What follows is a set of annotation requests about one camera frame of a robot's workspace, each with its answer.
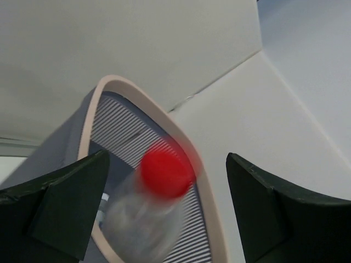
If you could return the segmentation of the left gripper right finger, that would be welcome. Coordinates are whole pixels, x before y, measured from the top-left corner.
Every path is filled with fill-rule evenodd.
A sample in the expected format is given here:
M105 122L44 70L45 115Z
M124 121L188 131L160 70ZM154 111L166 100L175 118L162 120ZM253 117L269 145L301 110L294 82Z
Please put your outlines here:
M230 153L227 177L246 262L350 262L350 201Z

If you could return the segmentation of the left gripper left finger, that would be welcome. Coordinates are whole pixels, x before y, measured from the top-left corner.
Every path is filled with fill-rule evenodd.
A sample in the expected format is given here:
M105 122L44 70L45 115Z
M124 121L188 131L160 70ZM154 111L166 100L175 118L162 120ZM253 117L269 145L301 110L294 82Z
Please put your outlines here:
M109 164L98 151L1 190L1 262L83 260Z

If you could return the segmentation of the clear bottle white blue label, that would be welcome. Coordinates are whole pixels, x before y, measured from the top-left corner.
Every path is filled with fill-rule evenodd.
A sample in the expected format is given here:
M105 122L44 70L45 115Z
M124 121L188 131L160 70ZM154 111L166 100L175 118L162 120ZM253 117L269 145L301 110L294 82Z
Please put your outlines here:
M99 228L101 228L105 219L106 206L107 206L108 200L109 200L109 195L107 193L103 193L100 200L97 215L95 218L95 220L98 222Z

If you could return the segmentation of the red label water bottle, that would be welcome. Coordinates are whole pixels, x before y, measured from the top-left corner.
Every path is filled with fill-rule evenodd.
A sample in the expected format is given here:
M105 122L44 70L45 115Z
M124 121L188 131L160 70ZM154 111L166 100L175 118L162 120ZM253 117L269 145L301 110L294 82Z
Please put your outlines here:
M196 181L183 149L158 139L108 200L101 231L123 262L163 262L180 235L182 201Z

